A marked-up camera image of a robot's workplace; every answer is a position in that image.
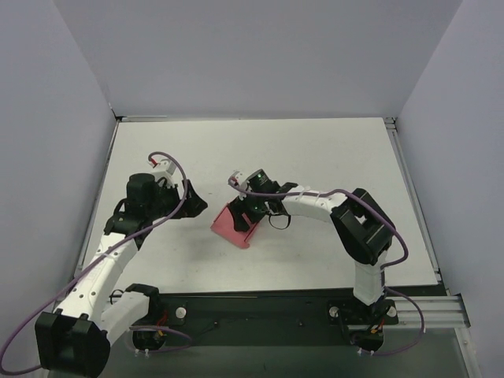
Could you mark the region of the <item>pink paper box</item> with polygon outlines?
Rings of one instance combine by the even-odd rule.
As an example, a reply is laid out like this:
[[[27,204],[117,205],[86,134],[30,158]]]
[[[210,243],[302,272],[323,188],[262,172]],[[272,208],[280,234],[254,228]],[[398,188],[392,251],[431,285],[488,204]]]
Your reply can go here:
[[[210,230],[232,245],[247,249],[260,222],[252,221],[248,215],[228,202],[213,220]]]

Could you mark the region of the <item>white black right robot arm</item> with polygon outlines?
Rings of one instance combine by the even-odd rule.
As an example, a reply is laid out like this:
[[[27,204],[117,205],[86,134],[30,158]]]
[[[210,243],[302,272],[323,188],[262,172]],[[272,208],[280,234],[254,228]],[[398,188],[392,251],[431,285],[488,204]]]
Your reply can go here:
[[[381,265],[391,246],[392,232],[383,222],[390,219],[369,193],[361,188],[346,195],[324,193],[287,182],[271,180],[259,169],[247,178],[239,171],[228,178],[239,192],[228,203],[236,232],[249,232],[264,217],[306,217],[332,224],[344,247],[355,261],[354,297],[366,306],[384,294]]]

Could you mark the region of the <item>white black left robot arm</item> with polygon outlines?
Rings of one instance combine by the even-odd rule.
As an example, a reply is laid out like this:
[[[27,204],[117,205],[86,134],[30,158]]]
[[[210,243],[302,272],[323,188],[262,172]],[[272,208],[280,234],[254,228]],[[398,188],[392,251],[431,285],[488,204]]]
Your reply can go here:
[[[157,321],[161,303],[142,292],[123,295],[111,307],[107,298],[157,224],[197,217],[207,206],[189,179],[177,185],[167,172],[131,175],[90,264],[55,311],[41,313],[35,322],[42,368],[97,377],[112,345],[133,323]]]

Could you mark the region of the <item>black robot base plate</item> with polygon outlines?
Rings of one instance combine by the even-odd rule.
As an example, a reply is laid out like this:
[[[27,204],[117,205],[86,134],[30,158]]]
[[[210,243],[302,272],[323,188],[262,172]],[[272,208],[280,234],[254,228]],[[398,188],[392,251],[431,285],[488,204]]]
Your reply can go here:
[[[147,294],[139,324],[169,326],[196,346],[381,347],[383,328],[398,324],[391,298],[367,306],[350,289]]]

